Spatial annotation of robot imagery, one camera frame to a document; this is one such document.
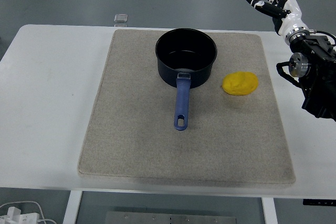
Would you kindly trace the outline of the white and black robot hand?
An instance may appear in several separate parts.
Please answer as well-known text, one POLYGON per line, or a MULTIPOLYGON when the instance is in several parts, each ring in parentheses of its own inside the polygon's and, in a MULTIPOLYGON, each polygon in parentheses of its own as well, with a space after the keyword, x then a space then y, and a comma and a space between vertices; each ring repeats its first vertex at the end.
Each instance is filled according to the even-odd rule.
POLYGON ((275 32, 285 37, 290 31, 307 25, 296 0, 245 0, 258 12, 272 18, 275 32))

